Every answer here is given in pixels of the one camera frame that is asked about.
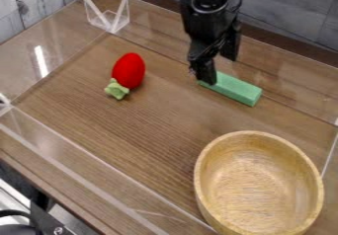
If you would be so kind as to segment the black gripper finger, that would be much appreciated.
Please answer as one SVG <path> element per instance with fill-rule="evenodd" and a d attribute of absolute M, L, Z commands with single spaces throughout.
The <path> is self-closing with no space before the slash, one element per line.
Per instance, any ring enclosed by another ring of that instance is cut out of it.
<path fill-rule="evenodd" d="M 217 70 L 213 58 L 198 58 L 190 62 L 190 70 L 193 71 L 198 81 L 214 85 L 217 83 Z"/>
<path fill-rule="evenodd" d="M 226 34 L 225 44 L 221 48 L 221 55 L 230 59 L 237 60 L 242 38 L 242 23 L 235 20 Z"/>

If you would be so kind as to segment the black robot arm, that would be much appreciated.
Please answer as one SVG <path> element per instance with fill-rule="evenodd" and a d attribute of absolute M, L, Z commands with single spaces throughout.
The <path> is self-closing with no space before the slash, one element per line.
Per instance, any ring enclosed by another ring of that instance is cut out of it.
<path fill-rule="evenodd" d="M 235 61 L 242 38 L 238 19 L 243 0 L 179 0 L 185 32 L 190 37 L 187 61 L 198 81 L 217 84 L 214 57 Z"/>

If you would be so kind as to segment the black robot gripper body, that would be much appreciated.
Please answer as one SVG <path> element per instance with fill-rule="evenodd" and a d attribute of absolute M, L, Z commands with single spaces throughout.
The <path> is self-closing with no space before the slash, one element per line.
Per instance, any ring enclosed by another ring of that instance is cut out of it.
<path fill-rule="evenodd" d="M 239 21 L 242 4 L 243 0 L 179 0 L 183 29 L 190 37 L 190 62 L 221 54 L 227 31 Z"/>

